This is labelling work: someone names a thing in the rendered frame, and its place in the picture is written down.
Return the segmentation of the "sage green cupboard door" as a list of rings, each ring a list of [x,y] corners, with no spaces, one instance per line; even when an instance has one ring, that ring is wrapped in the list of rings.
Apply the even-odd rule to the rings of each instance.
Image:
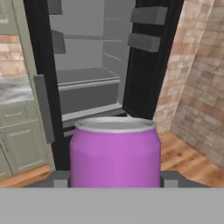
[[[13,174],[47,163],[46,145],[38,120],[0,128],[0,143]]]
[[[11,168],[4,155],[3,149],[0,146],[0,179],[9,177],[12,175]]]

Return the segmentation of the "black fridge door with bins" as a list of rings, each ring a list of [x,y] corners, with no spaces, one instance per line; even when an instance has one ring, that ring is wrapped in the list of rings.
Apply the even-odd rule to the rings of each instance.
[[[136,0],[131,12],[129,62],[122,108],[131,116],[152,119],[184,0]]]

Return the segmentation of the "black fridge with grey interior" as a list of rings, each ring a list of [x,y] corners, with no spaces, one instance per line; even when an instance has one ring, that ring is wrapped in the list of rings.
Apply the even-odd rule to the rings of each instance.
[[[77,120],[123,112],[136,0],[47,0],[65,136]]]

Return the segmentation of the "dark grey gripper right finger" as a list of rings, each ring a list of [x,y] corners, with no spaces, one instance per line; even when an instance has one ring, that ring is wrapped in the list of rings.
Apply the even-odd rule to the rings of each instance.
[[[166,188],[198,188],[198,187],[206,187],[201,183],[192,181],[186,177],[184,177],[178,171],[161,171],[160,172],[160,186]]]

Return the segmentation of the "sage green tall cabinet panel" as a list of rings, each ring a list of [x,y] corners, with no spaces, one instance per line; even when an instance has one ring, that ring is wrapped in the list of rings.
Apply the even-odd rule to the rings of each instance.
[[[45,143],[45,153],[46,153],[46,157],[47,157],[47,163],[49,164],[50,169],[52,171],[54,171],[55,163],[54,163],[54,159],[53,159],[52,146],[50,143],[46,142],[45,131],[44,131],[44,127],[43,127],[42,117],[41,117],[40,109],[39,109],[39,102],[38,102],[35,84],[34,84],[34,77],[38,75],[38,72],[37,72],[37,68],[35,65],[35,59],[34,59],[34,54],[33,54],[33,49],[32,49],[32,41],[31,41],[29,27],[28,27],[26,15],[25,15],[24,1],[23,0],[12,0],[12,4],[14,7],[14,14],[15,14],[15,19],[16,19],[16,23],[17,23],[17,29],[18,29],[18,34],[19,34],[19,38],[20,38],[20,43],[21,43],[21,47],[23,50],[23,54],[24,54],[24,62],[26,65],[28,76],[29,76],[29,81],[31,84],[32,92],[34,94],[35,103],[37,106],[39,126],[40,126],[42,137],[44,138],[44,143]]]

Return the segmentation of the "sage green wall cupboard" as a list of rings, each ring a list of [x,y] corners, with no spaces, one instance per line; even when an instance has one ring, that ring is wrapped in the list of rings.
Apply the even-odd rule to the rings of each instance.
[[[0,34],[18,35],[12,0],[0,0]]]

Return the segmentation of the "purple soda can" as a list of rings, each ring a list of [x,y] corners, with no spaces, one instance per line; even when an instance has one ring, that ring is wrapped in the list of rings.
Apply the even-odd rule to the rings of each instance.
[[[161,141],[152,120],[79,120],[70,142],[72,187],[159,187]]]

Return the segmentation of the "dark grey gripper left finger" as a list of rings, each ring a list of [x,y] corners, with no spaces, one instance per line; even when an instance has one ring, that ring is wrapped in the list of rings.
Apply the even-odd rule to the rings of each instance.
[[[53,171],[47,178],[29,184],[28,187],[68,188],[70,185],[70,171]]]

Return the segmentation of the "sage green drawer front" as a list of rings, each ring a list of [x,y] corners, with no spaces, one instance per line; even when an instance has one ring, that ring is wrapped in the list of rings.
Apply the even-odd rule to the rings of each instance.
[[[13,117],[5,116],[5,114],[16,114],[21,111],[24,111],[22,115]],[[0,127],[35,120],[38,117],[37,108],[32,101],[0,106]]]

